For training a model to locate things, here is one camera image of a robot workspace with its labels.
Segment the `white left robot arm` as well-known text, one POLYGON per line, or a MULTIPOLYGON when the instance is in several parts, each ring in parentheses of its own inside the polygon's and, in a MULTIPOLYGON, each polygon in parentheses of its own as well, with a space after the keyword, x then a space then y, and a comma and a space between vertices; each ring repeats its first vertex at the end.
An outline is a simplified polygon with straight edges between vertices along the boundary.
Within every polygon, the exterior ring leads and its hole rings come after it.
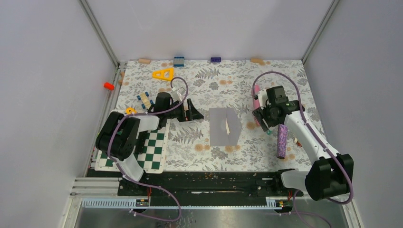
POLYGON ((184 106, 179 97, 159 92, 146 114, 112 111, 104 123, 95 147, 117 165, 123 178, 130 181, 129 189, 135 195, 147 191, 147 183, 141 178, 144 170, 134 155, 135 150, 142 150, 146 133, 165 127, 169 119, 177 119, 179 122, 204 119, 191 99, 186 99, 186 103, 187 106, 184 106))

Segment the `grey paper envelope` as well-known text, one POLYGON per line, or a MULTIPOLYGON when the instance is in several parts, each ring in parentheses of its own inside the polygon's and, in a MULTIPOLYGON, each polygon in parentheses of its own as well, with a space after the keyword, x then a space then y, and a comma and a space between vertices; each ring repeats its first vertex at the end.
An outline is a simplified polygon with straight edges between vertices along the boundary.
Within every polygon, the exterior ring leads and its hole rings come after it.
POLYGON ((242 124, 233 108, 210 108, 210 146, 225 147, 238 144, 242 124), (230 134, 226 134, 225 120, 228 119, 230 134))

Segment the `tan lined letter paper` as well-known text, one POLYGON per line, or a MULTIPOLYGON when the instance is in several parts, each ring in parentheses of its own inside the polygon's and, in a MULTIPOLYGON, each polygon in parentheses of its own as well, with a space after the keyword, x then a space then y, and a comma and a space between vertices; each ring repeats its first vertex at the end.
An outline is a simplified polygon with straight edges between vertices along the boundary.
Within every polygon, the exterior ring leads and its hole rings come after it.
POLYGON ((225 120, 225 129, 226 129, 226 134, 230 134, 230 129, 229 129, 229 124, 228 124, 228 119, 225 120))

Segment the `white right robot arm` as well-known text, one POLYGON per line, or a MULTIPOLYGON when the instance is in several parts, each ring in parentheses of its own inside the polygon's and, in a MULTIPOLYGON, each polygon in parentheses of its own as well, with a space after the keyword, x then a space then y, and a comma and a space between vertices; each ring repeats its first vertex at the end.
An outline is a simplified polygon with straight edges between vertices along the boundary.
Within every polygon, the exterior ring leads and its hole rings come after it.
POLYGON ((254 99, 258 100, 259 107, 253 111, 253 115, 263 131, 286 126, 299 140, 311 162, 309 171, 278 171, 280 178, 272 183, 277 195, 284 196, 291 189, 296 189, 307 192, 313 200, 318 201, 352 194, 352 157, 340 154, 319 134, 305 117, 304 108, 298 100, 289 100, 282 86, 260 90, 254 99))

